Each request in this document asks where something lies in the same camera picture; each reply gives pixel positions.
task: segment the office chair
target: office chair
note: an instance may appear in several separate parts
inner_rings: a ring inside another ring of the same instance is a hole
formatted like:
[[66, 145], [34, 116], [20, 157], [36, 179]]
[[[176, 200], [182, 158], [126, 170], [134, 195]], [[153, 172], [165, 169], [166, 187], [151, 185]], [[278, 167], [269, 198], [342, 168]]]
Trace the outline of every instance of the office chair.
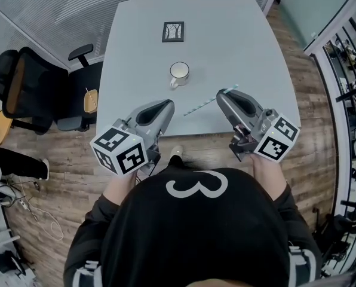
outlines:
[[49, 129], [55, 121], [59, 130], [89, 129], [96, 113], [84, 111], [84, 95], [99, 90], [103, 62], [89, 65], [85, 54], [93, 45], [71, 52], [68, 60], [79, 59], [84, 66], [67, 70], [47, 62], [32, 49], [7, 50], [0, 55], [0, 100], [7, 118], [32, 117], [32, 123]]

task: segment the glass wall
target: glass wall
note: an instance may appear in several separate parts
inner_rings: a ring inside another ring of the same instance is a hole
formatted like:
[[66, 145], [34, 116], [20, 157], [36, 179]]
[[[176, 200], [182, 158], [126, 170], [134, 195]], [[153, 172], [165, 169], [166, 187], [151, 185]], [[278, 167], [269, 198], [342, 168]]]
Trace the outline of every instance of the glass wall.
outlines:
[[281, 0], [280, 10], [299, 44], [306, 47], [328, 25], [346, 0]]
[[353, 222], [338, 248], [327, 256], [326, 273], [334, 275], [351, 270], [356, 264], [356, 21], [350, 19], [324, 46], [324, 52], [333, 68], [340, 96], [332, 101], [341, 102], [345, 108], [351, 148], [351, 175], [344, 217]]

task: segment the person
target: person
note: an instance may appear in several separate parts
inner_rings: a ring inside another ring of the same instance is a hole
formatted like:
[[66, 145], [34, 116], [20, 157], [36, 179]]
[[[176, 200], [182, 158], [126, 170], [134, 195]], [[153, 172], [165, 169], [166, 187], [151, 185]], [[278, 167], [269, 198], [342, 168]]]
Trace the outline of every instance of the person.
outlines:
[[65, 286], [295, 286], [319, 277], [320, 251], [279, 164], [249, 155], [253, 178], [192, 170], [182, 153], [175, 147], [168, 167], [136, 186], [136, 172], [113, 178], [76, 232]]
[[2, 176], [15, 174], [35, 179], [49, 179], [49, 161], [37, 160], [5, 148], [0, 148], [0, 199], [5, 196], [17, 198], [15, 192], [1, 182]]

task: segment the white logo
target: white logo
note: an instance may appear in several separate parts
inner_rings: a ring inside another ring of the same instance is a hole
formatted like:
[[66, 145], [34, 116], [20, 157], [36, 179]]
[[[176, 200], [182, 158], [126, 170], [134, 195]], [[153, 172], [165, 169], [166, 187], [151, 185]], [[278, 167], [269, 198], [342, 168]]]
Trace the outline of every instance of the white logo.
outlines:
[[182, 198], [190, 197], [191, 195], [195, 194], [198, 190], [201, 191], [208, 198], [218, 198], [220, 195], [222, 195], [226, 191], [227, 186], [228, 186], [228, 180], [223, 174], [221, 174], [219, 172], [215, 172], [215, 171], [206, 171], [206, 170], [205, 171], [194, 171], [194, 172], [208, 173], [208, 174], [213, 175], [213, 176], [217, 177], [218, 179], [220, 179], [219, 189], [212, 191], [212, 190], [207, 189], [200, 182], [198, 182], [194, 185], [194, 187], [192, 187], [188, 190], [179, 191], [179, 190], [174, 189], [174, 184], [176, 183], [176, 181], [169, 181], [166, 183], [167, 192], [175, 198], [182, 199]]

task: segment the coffee mug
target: coffee mug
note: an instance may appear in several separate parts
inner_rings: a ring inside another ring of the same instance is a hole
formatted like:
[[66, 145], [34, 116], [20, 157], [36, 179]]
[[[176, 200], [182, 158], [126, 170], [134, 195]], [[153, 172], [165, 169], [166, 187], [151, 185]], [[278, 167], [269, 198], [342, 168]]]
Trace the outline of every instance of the coffee mug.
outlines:
[[172, 64], [170, 67], [170, 74], [173, 77], [170, 82], [170, 87], [172, 89], [178, 86], [183, 86], [187, 84], [187, 79], [189, 78], [190, 68], [188, 64], [183, 62], [177, 62]]

